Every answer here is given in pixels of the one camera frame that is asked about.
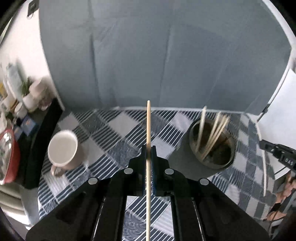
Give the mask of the person's right hand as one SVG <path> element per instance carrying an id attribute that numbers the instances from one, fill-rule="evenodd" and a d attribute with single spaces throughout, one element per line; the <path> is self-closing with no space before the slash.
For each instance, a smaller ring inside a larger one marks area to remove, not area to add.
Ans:
<path id="1" fill-rule="evenodd" d="M 292 192 L 295 191 L 295 177 L 291 176 L 291 172 L 286 174 L 285 183 L 281 186 L 282 188 L 276 194 L 276 202 L 269 214 L 266 216 L 267 221 L 279 220 L 287 215 L 287 212 L 280 211 L 280 206 L 288 197 L 291 196 Z"/>

